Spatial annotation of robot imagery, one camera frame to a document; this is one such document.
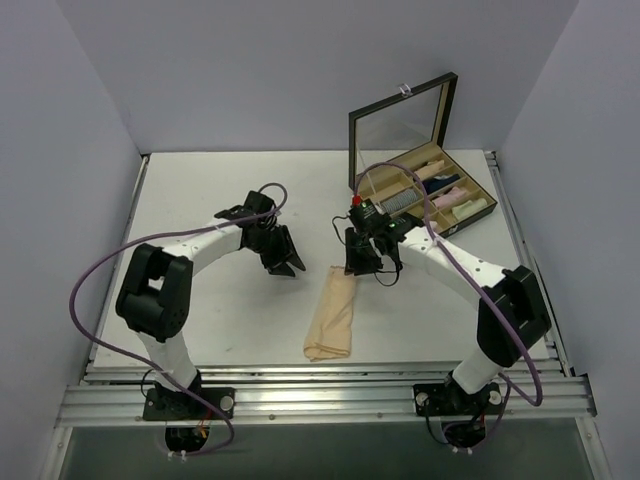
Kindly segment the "cream rolled cloth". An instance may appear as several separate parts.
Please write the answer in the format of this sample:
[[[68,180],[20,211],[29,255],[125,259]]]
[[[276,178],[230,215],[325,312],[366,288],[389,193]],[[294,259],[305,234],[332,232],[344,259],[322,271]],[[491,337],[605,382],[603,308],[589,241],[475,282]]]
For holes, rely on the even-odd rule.
[[[475,215],[487,207],[488,202],[484,198],[468,200],[463,204],[457,205],[451,209],[451,213],[457,221]]]

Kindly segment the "black compartment storage box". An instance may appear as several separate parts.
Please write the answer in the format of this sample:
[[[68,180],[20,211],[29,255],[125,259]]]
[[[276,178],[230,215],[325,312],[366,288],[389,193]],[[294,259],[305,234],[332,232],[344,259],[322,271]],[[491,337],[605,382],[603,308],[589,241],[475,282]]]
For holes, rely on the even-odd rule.
[[[497,200],[444,141],[458,75],[445,73],[349,113],[348,185],[392,217],[427,215],[450,237],[493,213]]]

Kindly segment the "right side aluminium rail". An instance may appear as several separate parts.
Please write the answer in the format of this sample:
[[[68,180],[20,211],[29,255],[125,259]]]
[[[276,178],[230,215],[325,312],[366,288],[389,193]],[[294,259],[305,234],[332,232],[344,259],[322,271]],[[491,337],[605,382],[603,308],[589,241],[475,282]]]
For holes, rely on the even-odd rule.
[[[561,365],[561,370],[565,376],[574,376],[575,371],[570,365],[562,335],[557,323],[557,319],[553,310],[553,306],[548,296],[546,286],[538,268],[533,251],[529,248],[529,244],[525,238],[524,231],[520,225],[520,222],[516,216],[516,212],[513,209],[511,201],[507,195],[502,177],[500,174],[498,156],[495,151],[483,152],[486,163],[488,165],[492,181],[494,183],[498,199],[500,201],[501,208],[506,218],[507,227],[512,237],[515,250],[520,262],[533,271],[538,284],[541,289],[542,299],[545,305],[546,313],[551,321],[551,330],[546,335],[550,342],[553,343],[553,350],[556,352],[558,361]]]

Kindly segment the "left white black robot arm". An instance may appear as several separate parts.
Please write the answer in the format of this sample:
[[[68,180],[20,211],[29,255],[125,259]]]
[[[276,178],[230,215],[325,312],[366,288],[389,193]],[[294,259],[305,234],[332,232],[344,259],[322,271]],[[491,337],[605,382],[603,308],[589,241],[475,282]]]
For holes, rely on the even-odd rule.
[[[251,190],[243,204],[214,215],[223,221],[222,227],[209,223],[166,247],[144,242],[131,255],[115,311],[159,367],[154,388],[179,419],[194,417],[202,405],[201,375],[182,333],[194,276],[242,249],[258,254],[271,275],[293,277],[306,269],[288,227],[278,223],[275,208],[263,189]]]

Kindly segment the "navy rolled cloth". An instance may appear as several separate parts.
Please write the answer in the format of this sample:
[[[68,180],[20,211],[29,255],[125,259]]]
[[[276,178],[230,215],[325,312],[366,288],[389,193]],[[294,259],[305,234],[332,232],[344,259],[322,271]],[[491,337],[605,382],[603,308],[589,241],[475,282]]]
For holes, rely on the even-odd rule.
[[[450,175],[438,175],[424,180],[422,184],[427,194],[430,195],[445,187],[448,187],[449,185],[452,185],[459,179],[460,175],[457,173]]]

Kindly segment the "aluminium front rail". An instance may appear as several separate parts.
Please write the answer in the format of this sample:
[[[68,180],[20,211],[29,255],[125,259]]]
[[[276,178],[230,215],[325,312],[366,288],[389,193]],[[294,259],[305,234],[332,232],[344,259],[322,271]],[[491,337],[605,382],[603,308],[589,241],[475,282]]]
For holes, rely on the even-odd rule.
[[[141,427],[142,398],[133,386],[91,385],[67,389],[58,427]],[[555,419],[596,414],[584,379],[553,379],[537,408],[512,394],[504,418]],[[236,388],[232,423],[317,425],[418,422],[409,382],[253,384]]]

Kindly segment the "aluminium rail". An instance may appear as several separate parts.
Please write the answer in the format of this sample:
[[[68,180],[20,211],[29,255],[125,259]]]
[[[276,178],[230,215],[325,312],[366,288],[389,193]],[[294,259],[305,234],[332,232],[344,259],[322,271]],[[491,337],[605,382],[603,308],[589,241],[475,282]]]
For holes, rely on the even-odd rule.
[[[141,427],[142,398],[133,386],[91,385],[67,389],[58,427]],[[512,394],[504,418],[555,419],[596,414],[584,379],[553,379],[537,408]],[[236,388],[232,423],[317,425],[418,422],[409,382],[253,384]]]
[[[507,227],[512,237],[515,250],[520,262],[533,271],[538,284],[541,289],[542,299],[545,305],[546,313],[551,321],[551,330],[546,335],[550,342],[553,343],[553,350],[556,352],[558,361],[561,365],[561,370],[565,376],[574,376],[575,371],[570,365],[562,335],[557,323],[557,319],[553,310],[553,306],[548,296],[546,286],[538,268],[533,251],[529,248],[529,244],[525,238],[524,231],[520,225],[520,222],[516,216],[516,212],[513,209],[511,201],[507,195],[502,177],[500,174],[498,156],[495,151],[483,152],[486,163],[488,165],[492,181],[494,183],[498,199],[500,201],[501,208],[506,218]]]

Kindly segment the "grey striped rolled cloth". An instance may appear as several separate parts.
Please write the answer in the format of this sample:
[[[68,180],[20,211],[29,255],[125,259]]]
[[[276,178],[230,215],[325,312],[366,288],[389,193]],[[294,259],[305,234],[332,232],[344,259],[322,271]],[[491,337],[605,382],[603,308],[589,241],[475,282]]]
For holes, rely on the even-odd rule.
[[[413,189],[406,189],[389,199],[384,200],[381,203],[381,208],[384,212],[391,215],[410,207],[421,199],[422,197],[417,191]]]

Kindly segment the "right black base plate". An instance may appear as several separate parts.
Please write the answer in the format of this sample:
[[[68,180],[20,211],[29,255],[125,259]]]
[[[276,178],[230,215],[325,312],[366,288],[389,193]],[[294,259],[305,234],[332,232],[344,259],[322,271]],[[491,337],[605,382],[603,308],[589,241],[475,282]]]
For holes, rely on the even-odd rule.
[[[499,385],[492,382],[475,394],[457,384],[418,383],[412,387],[415,411],[422,417],[497,415],[504,406]]]

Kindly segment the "beige underwear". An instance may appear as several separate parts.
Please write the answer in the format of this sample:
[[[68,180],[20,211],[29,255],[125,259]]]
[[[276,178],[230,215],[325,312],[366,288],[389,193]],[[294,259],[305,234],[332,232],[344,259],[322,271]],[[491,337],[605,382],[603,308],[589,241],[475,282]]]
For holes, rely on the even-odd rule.
[[[355,277],[346,274],[343,267],[331,266],[303,345],[309,361],[351,355],[355,295]]]

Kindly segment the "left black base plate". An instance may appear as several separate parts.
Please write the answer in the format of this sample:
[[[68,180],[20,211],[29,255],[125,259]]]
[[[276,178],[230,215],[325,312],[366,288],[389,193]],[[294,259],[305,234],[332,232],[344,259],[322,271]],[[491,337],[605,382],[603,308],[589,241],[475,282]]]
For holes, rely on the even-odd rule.
[[[204,387],[198,395],[216,407],[227,418],[232,418],[235,393],[228,387]],[[150,388],[142,413],[145,421],[221,420],[218,413],[183,392],[167,390],[162,386]]]

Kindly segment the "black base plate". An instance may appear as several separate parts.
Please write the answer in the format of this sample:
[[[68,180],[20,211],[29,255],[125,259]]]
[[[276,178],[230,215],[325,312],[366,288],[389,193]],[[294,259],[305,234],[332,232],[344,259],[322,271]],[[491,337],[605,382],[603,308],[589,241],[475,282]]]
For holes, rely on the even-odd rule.
[[[198,395],[216,407],[227,418],[232,418],[235,393],[228,387],[204,387]],[[150,388],[142,413],[145,421],[221,420],[218,413],[183,392],[167,390],[162,386]]]
[[[475,394],[457,384],[418,383],[412,387],[415,411],[422,417],[497,415],[504,406],[499,385],[492,382]]]

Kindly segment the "beige rolled cloth top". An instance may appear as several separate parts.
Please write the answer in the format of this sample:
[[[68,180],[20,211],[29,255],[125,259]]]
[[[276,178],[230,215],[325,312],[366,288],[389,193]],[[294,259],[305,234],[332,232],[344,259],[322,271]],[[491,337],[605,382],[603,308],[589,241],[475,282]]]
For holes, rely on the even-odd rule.
[[[421,180],[425,181],[433,176],[435,176],[438,172],[440,172],[445,167],[444,160],[437,160],[427,163],[426,165],[420,167],[415,171],[416,176]]]

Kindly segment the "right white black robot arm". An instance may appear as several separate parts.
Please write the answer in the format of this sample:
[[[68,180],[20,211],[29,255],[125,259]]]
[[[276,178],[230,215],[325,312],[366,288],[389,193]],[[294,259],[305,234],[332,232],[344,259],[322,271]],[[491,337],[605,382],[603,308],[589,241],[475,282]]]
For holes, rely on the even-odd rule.
[[[533,406],[542,403],[540,374],[529,350],[551,328],[551,320],[535,274],[484,261],[424,227],[412,229],[394,221],[375,233],[345,230],[346,271],[356,276],[377,274],[381,257],[392,259],[396,270],[408,265],[427,273],[467,300],[477,311],[476,347],[451,372],[444,400],[455,412],[469,411],[480,400],[480,390],[505,370],[524,360],[533,380],[529,396],[505,379]]]

